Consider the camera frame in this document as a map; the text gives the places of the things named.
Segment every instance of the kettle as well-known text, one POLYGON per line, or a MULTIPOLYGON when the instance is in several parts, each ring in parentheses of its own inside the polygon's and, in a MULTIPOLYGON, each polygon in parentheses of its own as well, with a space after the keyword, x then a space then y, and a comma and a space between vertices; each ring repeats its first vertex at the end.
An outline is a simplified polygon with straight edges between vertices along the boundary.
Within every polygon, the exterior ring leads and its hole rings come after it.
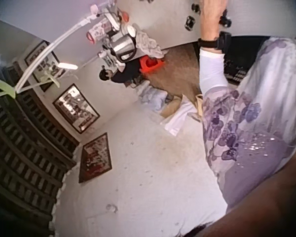
POLYGON ((130 61, 136 54, 136 39, 126 34, 111 43, 111 55, 115 56, 119 62, 126 63, 130 61))

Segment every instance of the framed picture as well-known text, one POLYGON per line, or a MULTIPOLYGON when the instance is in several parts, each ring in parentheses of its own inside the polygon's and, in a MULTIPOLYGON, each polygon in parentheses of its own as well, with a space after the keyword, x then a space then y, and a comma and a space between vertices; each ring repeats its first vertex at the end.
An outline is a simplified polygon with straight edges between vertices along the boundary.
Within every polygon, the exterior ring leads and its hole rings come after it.
MULTIPOLYGON (((49 43, 47 41, 42 41, 41 43, 39 43, 38 46, 36 46, 30 53, 28 56, 26 56, 26 58, 24 59, 25 63, 27 66, 30 66, 30 64, 39 56, 39 54, 49 45, 49 43)), ((57 65, 59 63, 58 58, 56 57, 56 55, 54 54, 54 52, 51 52, 50 54, 48 54, 48 56, 46 58, 44 58, 44 60, 35 68, 34 72, 33 72, 33 77, 35 78, 35 80, 37 82, 40 82, 40 78, 44 75, 44 70, 48 69, 48 68, 52 68, 52 76, 54 76, 55 78, 60 78, 64 73, 65 73, 65 69, 62 68, 58 68, 57 65)), ((41 85, 41 89, 45 92, 51 85, 53 82, 51 83, 46 83, 41 85)))
POLYGON ((79 183, 98 177, 111 169, 108 133, 104 133, 83 146, 79 183))
POLYGON ((100 117, 75 84, 69 86, 53 105, 80 134, 100 117))

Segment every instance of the floral fabric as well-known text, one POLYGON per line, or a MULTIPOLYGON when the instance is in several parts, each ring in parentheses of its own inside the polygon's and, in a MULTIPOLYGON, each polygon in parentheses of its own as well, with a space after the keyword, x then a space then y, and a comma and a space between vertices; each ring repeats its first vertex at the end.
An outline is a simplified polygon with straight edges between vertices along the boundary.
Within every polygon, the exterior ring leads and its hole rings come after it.
POLYGON ((232 208, 296 147, 296 41, 266 41, 237 90, 205 94, 203 116, 206 159, 232 208))

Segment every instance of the person in black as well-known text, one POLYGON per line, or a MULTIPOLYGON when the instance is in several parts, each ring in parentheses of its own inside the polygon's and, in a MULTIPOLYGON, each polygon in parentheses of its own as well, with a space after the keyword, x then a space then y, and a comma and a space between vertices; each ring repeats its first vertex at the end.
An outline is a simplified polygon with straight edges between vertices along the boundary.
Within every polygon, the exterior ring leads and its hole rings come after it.
POLYGON ((107 70, 105 66, 102 66, 99 78, 101 80, 111 80, 115 83, 125 83, 127 81, 134 82, 134 79, 141 75, 140 62, 138 59, 127 62, 125 66, 118 66, 117 68, 118 70, 113 73, 112 70, 107 70))

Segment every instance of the black wristwatch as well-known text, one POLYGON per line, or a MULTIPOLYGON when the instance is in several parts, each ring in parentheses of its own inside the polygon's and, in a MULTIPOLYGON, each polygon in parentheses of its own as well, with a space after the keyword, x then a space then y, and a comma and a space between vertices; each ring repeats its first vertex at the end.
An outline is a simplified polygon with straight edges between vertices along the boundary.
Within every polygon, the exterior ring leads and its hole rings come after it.
POLYGON ((214 48, 217 50, 221 50, 222 53, 227 53, 228 48, 231 43, 231 34, 225 31, 221 31, 219 37, 214 41, 206 41, 202 39, 198 39, 198 44, 200 47, 204 48, 214 48))

